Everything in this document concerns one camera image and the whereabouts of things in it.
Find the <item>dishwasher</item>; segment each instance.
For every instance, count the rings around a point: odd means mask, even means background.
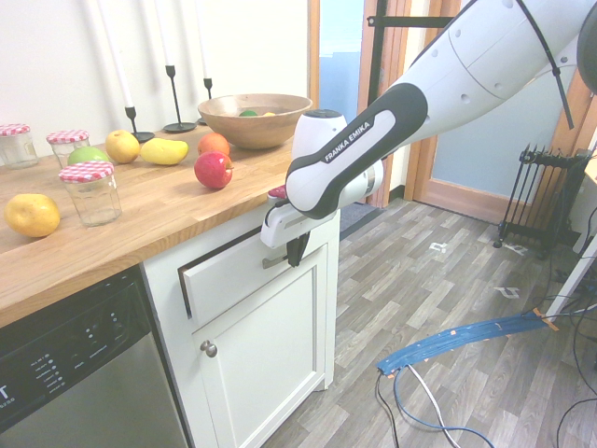
[[[139,267],[0,329],[0,448],[189,448]]]

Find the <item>wood laminate floor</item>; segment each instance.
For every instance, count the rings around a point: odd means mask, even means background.
[[[548,261],[519,247],[494,249],[496,232],[495,226],[471,218],[397,200],[343,240],[334,383],[313,392],[264,446],[394,447],[389,419],[374,396],[375,364],[444,329],[514,315],[547,293]],[[575,263],[569,249],[554,251],[554,272],[571,270]],[[561,286],[552,285],[549,293]],[[414,367],[448,425],[479,430],[496,448],[552,447],[568,406],[591,397],[576,371],[573,328],[566,317],[556,324],[559,331],[539,329],[472,343]],[[581,327],[597,334],[594,322]],[[578,337],[576,347],[596,386],[597,344]],[[381,391],[395,412],[402,448],[450,446],[441,433],[396,413],[391,380],[382,378]],[[436,422],[423,389],[408,372],[401,391],[411,413]],[[596,411],[595,401],[576,407],[562,426],[560,446],[597,448]],[[463,448],[488,446],[472,434],[452,434]]]

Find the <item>kitchen counter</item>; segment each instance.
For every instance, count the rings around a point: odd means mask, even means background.
[[[285,182],[291,141],[266,151],[232,147],[232,181],[222,190],[202,186],[193,164],[199,140],[210,131],[200,126],[156,134],[188,142],[188,155],[178,165],[141,158],[117,165],[122,215],[96,228],[81,224],[53,156],[24,170],[0,167],[2,209],[16,194],[43,193],[62,215],[59,228],[40,239],[19,235],[0,220],[0,327],[262,205],[267,192]]]

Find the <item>yellow apple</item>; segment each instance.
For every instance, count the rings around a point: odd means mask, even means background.
[[[60,224],[58,205],[44,194],[18,194],[4,209],[8,226],[22,235],[48,236]]]
[[[141,152],[134,135],[127,131],[113,131],[105,139],[105,152],[118,163],[131,163]]]

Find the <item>red apple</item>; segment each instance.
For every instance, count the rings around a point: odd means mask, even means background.
[[[221,152],[205,152],[195,162],[195,176],[208,189],[223,189],[232,179],[232,161]]]

